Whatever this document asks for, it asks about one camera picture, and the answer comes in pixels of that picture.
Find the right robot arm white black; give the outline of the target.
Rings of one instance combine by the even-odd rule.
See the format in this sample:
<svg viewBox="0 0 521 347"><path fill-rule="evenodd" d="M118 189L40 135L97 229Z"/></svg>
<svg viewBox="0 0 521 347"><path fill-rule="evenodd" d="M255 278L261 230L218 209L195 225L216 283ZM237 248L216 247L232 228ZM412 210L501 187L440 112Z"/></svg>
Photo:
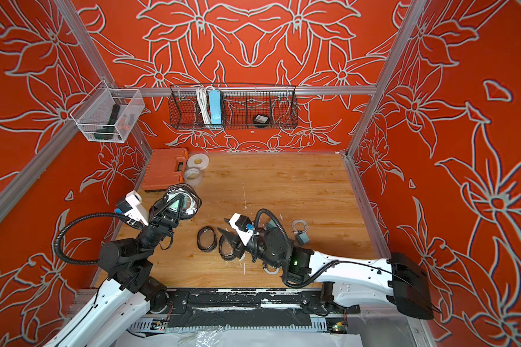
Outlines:
<svg viewBox="0 0 521 347"><path fill-rule="evenodd" d="M302 247L284 238L277 228L260 231L220 230L232 256L245 253L281 271L283 284L303 289L320 283L329 290L327 302L339 307L384 304L408 317L433 320L438 308L431 301L428 275L408 256L359 260L337 257Z"/></svg>

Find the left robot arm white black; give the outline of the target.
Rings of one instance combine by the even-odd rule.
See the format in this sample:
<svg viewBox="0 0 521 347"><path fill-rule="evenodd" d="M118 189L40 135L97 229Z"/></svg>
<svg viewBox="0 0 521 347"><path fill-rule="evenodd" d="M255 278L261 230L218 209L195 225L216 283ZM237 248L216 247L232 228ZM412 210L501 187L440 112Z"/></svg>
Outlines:
<svg viewBox="0 0 521 347"><path fill-rule="evenodd" d="M104 244L95 264L108 273L96 294L53 338L48 346L111 346L135 321L150 310L165 309L166 287L150 276L149 257L195 203L183 192L167 193L149 211L148 223L124 213L110 217L140 229L134 239Z"/></svg>

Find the teal charger near right arm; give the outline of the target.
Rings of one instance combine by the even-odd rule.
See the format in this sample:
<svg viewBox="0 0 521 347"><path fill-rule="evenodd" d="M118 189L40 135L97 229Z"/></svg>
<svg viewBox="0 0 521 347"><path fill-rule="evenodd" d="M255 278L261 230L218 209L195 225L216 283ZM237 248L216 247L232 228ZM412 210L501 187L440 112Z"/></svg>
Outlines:
<svg viewBox="0 0 521 347"><path fill-rule="evenodd" d="M309 235L305 232L297 233L295 236L295 240L300 246L305 246L306 244L311 242Z"/></svg>

